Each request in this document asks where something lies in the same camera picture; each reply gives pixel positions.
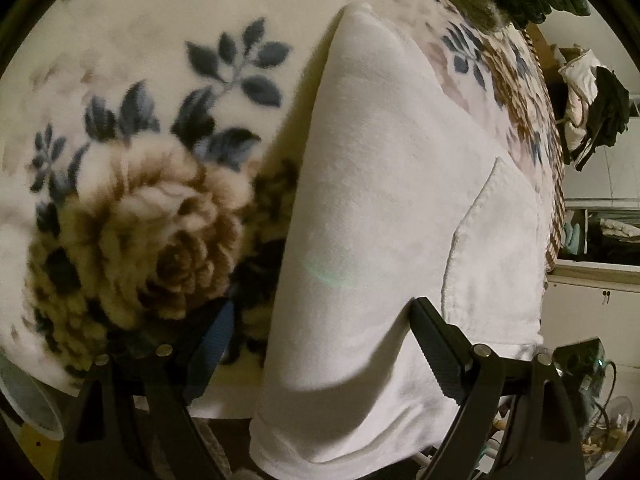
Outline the white pants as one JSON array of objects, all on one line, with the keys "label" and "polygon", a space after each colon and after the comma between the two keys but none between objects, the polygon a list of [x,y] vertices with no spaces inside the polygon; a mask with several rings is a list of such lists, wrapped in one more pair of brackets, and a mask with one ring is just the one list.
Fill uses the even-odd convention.
[{"label": "white pants", "polygon": [[252,459],[279,479],[357,479],[440,442],[457,405],[410,332],[409,301],[528,356],[546,236],[533,187],[416,43],[346,6],[300,168]]}]

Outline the white cabinet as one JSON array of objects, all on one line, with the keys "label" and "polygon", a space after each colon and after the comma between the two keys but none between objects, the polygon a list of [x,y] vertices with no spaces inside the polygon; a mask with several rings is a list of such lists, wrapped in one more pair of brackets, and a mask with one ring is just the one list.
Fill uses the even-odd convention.
[{"label": "white cabinet", "polygon": [[598,337],[618,364],[639,366],[639,205],[569,200],[548,274],[542,336],[550,348]]}]

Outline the white round container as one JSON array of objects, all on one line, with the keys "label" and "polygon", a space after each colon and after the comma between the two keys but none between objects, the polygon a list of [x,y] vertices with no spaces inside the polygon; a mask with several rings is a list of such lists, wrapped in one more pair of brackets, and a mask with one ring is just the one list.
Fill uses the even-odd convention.
[{"label": "white round container", "polygon": [[43,386],[5,356],[1,357],[0,374],[1,392],[22,421],[50,440],[62,441],[61,412]]}]

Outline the pile of hanging clothes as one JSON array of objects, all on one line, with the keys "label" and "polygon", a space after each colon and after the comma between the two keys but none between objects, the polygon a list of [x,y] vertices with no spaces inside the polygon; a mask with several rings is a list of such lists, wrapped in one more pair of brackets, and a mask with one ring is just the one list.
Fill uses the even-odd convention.
[{"label": "pile of hanging clothes", "polygon": [[612,148],[628,130],[629,91],[593,50],[552,46],[555,80],[549,86],[564,162],[583,170],[601,146]]}]

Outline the floral fleece blanket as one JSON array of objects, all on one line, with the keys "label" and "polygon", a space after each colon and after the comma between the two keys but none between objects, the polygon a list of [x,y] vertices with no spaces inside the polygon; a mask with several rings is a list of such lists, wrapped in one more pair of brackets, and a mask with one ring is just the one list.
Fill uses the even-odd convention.
[{"label": "floral fleece blanket", "polygon": [[341,10],[406,32],[511,155],[559,252],[560,139],[532,42],[491,0],[56,0],[1,79],[1,350],[78,392],[113,330],[230,294],[222,379],[265,359],[316,83]]}]

